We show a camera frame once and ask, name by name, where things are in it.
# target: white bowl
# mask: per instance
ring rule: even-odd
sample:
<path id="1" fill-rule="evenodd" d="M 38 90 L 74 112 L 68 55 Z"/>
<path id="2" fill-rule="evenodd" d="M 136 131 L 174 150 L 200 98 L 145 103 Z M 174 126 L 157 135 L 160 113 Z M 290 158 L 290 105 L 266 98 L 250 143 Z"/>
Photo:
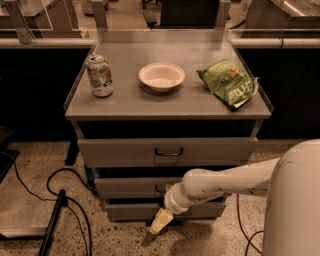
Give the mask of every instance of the white bowl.
<path id="1" fill-rule="evenodd" d="M 143 67 L 139 72 L 140 80 L 157 92 L 167 92 L 182 83 L 184 71 L 171 63 L 156 62 Z"/>

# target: drawer handle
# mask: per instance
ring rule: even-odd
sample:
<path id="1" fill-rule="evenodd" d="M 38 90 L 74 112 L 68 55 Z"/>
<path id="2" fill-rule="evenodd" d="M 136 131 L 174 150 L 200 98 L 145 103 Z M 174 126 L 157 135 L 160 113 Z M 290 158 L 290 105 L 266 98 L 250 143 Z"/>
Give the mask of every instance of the drawer handle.
<path id="1" fill-rule="evenodd" d="M 155 148 L 154 152 L 157 156 L 181 156 L 183 154 L 183 148 L 181 147 L 178 153 L 160 153 L 158 148 Z"/>

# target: speckled floor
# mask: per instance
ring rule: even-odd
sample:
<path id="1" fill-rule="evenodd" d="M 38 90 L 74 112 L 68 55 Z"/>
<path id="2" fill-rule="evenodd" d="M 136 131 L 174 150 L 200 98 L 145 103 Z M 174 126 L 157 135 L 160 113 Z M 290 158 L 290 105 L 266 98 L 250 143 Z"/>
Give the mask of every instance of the speckled floor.
<path id="1" fill-rule="evenodd" d="M 260 141 L 250 162 L 280 157 L 299 141 Z M 50 174 L 64 167 L 67 142 L 12 143 L 10 149 L 20 151 L 16 161 L 21 179 L 29 189 L 42 198 L 52 198 L 46 190 Z M 74 168 L 84 177 L 83 161 L 79 154 Z M 89 193 L 72 173 L 59 173 L 50 184 L 52 190 L 64 188 L 67 195 L 83 206 L 92 229 L 93 255 L 244 255 L 246 240 L 242 235 L 236 214 L 236 196 L 227 199 L 222 217 L 215 221 L 187 221 L 180 227 L 166 227 L 157 237 L 149 237 L 145 222 L 110 223 L 103 210 L 103 202 Z M 46 227 L 54 206 L 53 202 L 40 201 L 28 194 L 11 168 L 0 184 L 0 228 Z M 85 228 L 84 218 L 74 204 Z M 250 236 L 263 229 L 265 198 L 240 196 L 242 224 Z M 262 246 L 263 235 L 254 243 Z M 38 255 L 41 240 L 0 241 L 0 255 Z M 85 245 L 74 214 L 63 208 L 48 255 L 86 255 Z M 259 255 L 250 249 L 248 255 Z"/>

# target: power cord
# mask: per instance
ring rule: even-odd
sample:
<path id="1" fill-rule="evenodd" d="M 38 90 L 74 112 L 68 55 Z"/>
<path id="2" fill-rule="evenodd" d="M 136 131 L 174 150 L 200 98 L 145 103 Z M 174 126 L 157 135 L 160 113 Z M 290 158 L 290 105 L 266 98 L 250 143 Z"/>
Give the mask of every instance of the power cord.
<path id="1" fill-rule="evenodd" d="M 42 197 L 40 197 L 39 195 L 31 192 L 31 191 L 29 190 L 29 188 L 25 185 L 25 183 L 22 181 L 22 179 L 20 178 L 20 175 L 19 175 L 18 168 L 17 168 L 17 165 L 16 165 L 16 162 L 15 162 L 14 157 L 12 157 L 10 154 L 4 153 L 4 152 L 0 152 L 0 154 L 5 155 L 5 156 L 8 156 L 8 157 L 10 157 L 10 158 L 12 159 L 16 176 L 17 176 L 19 182 L 22 184 L 22 186 L 27 190 L 27 192 L 28 192 L 29 194 L 31 194 L 32 196 L 37 197 L 37 198 L 38 198 L 39 200 L 41 200 L 41 201 L 56 201 L 56 199 L 46 199 L 46 198 L 42 198 Z M 72 172 L 73 174 L 75 174 L 75 175 L 79 178 L 79 180 L 81 181 L 81 183 L 82 183 L 89 191 L 91 191 L 96 197 L 98 197 L 98 194 L 97 194 L 96 190 L 95 190 L 94 188 L 89 187 L 89 186 L 82 180 L 82 178 L 81 178 L 81 176 L 79 175 L 79 173 L 76 172 L 75 170 L 71 169 L 71 168 L 61 168 L 61 169 L 58 169 L 57 171 L 55 171 L 53 174 L 51 174 L 51 175 L 49 176 L 49 178 L 48 178 L 48 180 L 47 180 L 46 186 L 47 186 L 47 190 L 48 190 L 52 195 L 58 196 L 57 193 L 55 193 L 55 192 L 53 192 L 53 191 L 51 190 L 51 188 L 50 188 L 50 186 L 49 186 L 49 183 L 50 183 L 51 179 L 52 179 L 56 174 L 58 174 L 59 172 L 62 172 L 62 171 L 69 171 L 69 172 Z M 79 217 L 77 216 L 77 214 L 75 213 L 75 211 L 74 211 L 71 207 L 68 206 L 68 208 L 71 210 L 71 212 L 75 215 L 75 217 L 76 217 L 76 219 L 77 219 L 77 222 L 78 222 L 78 225 L 79 225 L 79 227 L 80 227 L 80 231 L 81 231 L 81 234 L 82 234 L 84 243 L 85 243 L 86 255 L 92 256 L 92 234 L 91 234 L 91 227 L 90 227 L 90 222 L 89 222 L 88 216 L 87 216 L 85 210 L 83 209 L 83 207 L 80 205 L 80 203 L 78 203 L 75 199 L 73 199 L 73 198 L 71 198 L 71 197 L 66 196 L 66 198 L 67 198 L 69 201 L 73 202 L 74 204 L 76 204 L 76 205 L 79 207 L 79 209 L 81 210 L 81 212 L 82 212 L 82 214 L 83 214 L 83 216 L 84 216 L 84 218 L 85 218 L 86 225 L 87 225 L 87 229 L 88 229 L 89 249 L 88 249 L 88 244 L 87 244 L 87 241 L 86 241 L 86 238 L 85 238 L 85 235 L 84 235 L 84 231 L 83 231 L 83 229 L 82 229 L 82 227 L 81 227 L 81 223 L 80 223 Z"/>
<path id="2" fill-rule="evenodd" d="M 241 232 L 242 234 L 244 235 L 244 237 L 247 239 L 248 241 L 248 244 L 247 244 L 247 248 L 246 248 L 246 251 L 245 251 L 245 256 L 248 255 L 248 250 L 249 250 L 249 246 L 251 245 L 258 253 L 260 253 L 262 255 L 262 251 L 260 251 L 252 242 L 251 240 L 253 239 L 253 237 L 259 233 L 262 233 L 263 231 L 257 231 L 256 233 L 254 233 L 251 238 L 249 239 L 247 234 L 245 233 L 243 227 L 242 227 L 242 223 L 241 223 L 241 218 L 240 218 L 240 205 L 239 205 L 239 194 L 237 194 L 237 216 L 238 216 L 238 222 L 239 222 L 239 226 L 240 226 L 240 229 L 241 229 Z"/>
<path id="3" fill-rule="evenodd" d="M 260 231 L 255 232 L 255 233 L 250 237 L 250 239 L 249 239 L 249 241 L 248 241 L 248 243 L 247 243 L 247 246 L 246 246 L 246 251 L 245 251 L 245 253 L 244 253 L 245 256 L 248 256 L 249 247 L 250 247 L 250 244 L 251 244 L 252 239 L 253 239 L 256 235 L 258 235 L 258 234 L 260 234 L 260 233 L 263 233 L 263 230 L 260 230 Z"/>

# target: gray countertop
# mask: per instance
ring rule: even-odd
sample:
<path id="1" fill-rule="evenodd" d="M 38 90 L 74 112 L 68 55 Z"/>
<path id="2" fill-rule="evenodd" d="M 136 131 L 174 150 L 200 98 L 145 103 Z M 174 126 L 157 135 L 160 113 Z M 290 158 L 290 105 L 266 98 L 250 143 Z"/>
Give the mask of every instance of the gray countertop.
<path id="1" fill-rule="evenodd" d="M 66 118 L 80 120 L 187 120 L 267 119 L 271 113 L 257 93 L 236 112 L 212 95 L 196 70 L 222 59 L 243 67 L 224 34 L 214 30 L 106 31 L 95 53 L 111 65 L 114 93 L 95 97 L 85 69 L 66 111 Z M 139 81 L 140 69 L 153 62 L 180 66 L 185 80 L 167 93 L 156 93 Z"/>

